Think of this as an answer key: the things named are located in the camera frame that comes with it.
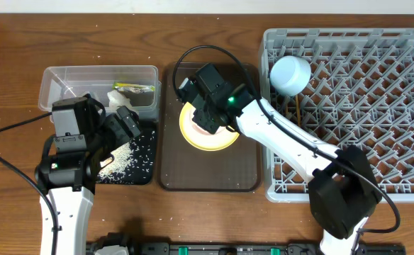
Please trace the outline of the yellow plate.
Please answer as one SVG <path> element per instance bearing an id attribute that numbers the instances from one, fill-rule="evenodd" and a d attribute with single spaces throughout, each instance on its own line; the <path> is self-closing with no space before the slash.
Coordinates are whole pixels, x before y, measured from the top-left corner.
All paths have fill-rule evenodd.
<path id="1" fill-rule="evenodd" d="M 186 103 L 179 115 L 179 127 L 185 140 L 192 146 L 203 151 L 218 151 L 229 147 L 239 137 L 237 132 L 230 132 L 226 128 L 216 135 L 202 135 L 193 129 L 192 113 L 196 109 Z"/>

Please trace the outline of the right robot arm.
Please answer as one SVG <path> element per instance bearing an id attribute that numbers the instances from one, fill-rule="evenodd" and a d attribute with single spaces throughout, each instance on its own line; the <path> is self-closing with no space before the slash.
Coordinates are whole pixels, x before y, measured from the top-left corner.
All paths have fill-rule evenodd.
<path id="1" fill-rule="evenodd" d="M 174 88 L 179 101 L 195 108 L 193 121 L 214 134 L 234 131 L 269 148 L 308 184 L 310 211 L 323 228 L 323 254 L 352 254 L 364 224 L 382 200 L 371 165 L 358 147 L 341 150 L 318 140 L 277 111 L 251 80 L 234 86 L 200 76 Z"/>

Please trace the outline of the white tissue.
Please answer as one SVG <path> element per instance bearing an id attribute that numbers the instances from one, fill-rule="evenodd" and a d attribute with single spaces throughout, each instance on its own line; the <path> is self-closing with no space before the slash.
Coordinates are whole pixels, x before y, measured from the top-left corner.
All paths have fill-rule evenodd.
<path id="1" fill-rule="evenodd" d="M 125 97 L 123 94 L 121 94 L 117 90 L 113 90 L 107 93 L 109 103 L 108 107 L 111 110 L 116 110 L 120 108 L 121 106 L 125 106 L 127 109 L 131 110 L 133 107 L 130 104 L 130 99 Z"/>

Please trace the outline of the dark brown serving tray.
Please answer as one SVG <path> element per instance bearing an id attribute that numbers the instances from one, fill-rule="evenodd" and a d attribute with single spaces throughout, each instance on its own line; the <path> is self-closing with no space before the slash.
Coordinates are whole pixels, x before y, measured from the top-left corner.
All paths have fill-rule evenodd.
<path id="1" fill-rule="evenodd" d="M 182 104 L 172 87 L 174 64 L 162 75 L 156 180 L 167 191 L 249 192 L 262 179 L 262 147 L 239 136 L 229 147 L 207 152 L 193 147 L 179 127 Z"/>

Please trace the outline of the green yellow snack wrapper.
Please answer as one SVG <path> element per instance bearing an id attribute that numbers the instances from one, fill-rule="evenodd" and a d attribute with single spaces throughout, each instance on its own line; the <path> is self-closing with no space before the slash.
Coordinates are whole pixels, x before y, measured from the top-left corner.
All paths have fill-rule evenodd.
<path id="1" fill-rule="evenodd" d="M 134 94 L 143 94 L 155 91 L 155 87 L 153 85 L 129 84 L 121 82 L 115 82 L 112 88 L 119 92 L 127 92 Z"/>

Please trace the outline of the wooden chopstick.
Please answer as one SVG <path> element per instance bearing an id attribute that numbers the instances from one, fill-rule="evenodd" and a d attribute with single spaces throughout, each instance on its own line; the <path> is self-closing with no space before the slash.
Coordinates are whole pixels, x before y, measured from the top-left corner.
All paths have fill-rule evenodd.
<path id="1" fill-rule="evenodd" d="M 287 116 L 289 114 L 289 102 L 290 102 L 290 98 L 288 96 L 286 96 L 285 102 L 286 102 L 286 105 L 285 105 L 285 115 L 284 116 L 287 118 Z"/>
<path id="2" fill-rule="evenodd" d="M 297 125 L 299 127 L 301 127 L 301 111 L 300 111 L 300 104 L 299 104 L 298 95 L 295 95 L 294 98 L 295 98 L 295 102 L 296 102 Z"/>

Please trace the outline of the clear plastic waste bin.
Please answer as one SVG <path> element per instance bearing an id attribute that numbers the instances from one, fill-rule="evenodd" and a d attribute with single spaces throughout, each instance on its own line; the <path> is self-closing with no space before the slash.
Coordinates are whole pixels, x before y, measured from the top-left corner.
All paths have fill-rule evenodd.
<path id="1" fill-rule="evenodd" d="M 129 108 L 137 112 L 141 121 L 157 122 L 160 114 L 161 82 L 158 69 L 152 65 L 91 65 L 48 67 L 43 72 L 38 107 L 50 112 L 56 101 L 89 94 L 104 105 L 106 113 L 114 113 L 122 102 L 108 93 L 114 84 L 136 84 L 152 86 L 144 93 L 123 91 L 130 101 Z"/>

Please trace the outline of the light blue bowl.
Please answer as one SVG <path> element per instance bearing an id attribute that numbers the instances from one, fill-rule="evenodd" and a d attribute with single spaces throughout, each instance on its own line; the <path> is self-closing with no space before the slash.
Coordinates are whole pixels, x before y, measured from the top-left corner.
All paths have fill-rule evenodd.
<path id="1" fill-rule="evenodd" d="M 270 84 L 283 96 L 295 96 L 307 86 L 311 75 L 309 62 L 285 56 L 277 60 L 269 73 Z"/>

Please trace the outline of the pink bowl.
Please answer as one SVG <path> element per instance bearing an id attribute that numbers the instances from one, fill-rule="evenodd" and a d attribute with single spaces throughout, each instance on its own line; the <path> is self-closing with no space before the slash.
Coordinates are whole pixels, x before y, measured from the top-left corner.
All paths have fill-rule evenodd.
<path id="1" fill-rule="evenodd" d="M 213 119 L 207 110 L 195 110 L 192 113 L 191 121 L 193 129 L 202 135 L 216 135 L 225 129 Z"/>

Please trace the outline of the grey plastic dishwasher rack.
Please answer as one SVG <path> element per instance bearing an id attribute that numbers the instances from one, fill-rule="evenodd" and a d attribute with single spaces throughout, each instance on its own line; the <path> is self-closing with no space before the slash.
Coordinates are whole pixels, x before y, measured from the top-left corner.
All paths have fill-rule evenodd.
<path id="1" fill-rule="evenodd" d="M 301 127 L 338 147 L 359 147 L 379 187 L 397 203 L 414 203 L 414 28 L 266 30 L 261 93 L 283 116 L 286 97 L 269 73 L 287 55 L 311 69 L 298 95 Z"/>

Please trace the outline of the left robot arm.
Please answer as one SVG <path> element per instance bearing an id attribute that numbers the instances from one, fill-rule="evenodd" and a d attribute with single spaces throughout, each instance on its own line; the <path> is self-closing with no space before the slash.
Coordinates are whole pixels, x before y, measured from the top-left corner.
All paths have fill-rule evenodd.
<path id="1" fill-rule="evenodd" d="M 55 106 L 56 134 L 35 170 L 43 217 L 41 254 L 85 254 L 101 162 L 138 137 L 138 115 L 125 106 L 103 117 L 93 106 Z"/>

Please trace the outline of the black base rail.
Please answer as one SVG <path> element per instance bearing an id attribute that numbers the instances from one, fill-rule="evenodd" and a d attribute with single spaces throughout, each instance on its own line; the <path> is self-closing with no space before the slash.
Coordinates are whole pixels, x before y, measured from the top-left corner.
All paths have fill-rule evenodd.
<path id="1" fill-rule="evenodd" d="M 317 244 L 174 244 L 138 242 L 120 233 L 109 233 L 86 245 L 86 254 L 129 255 L 321 255 Z"/>

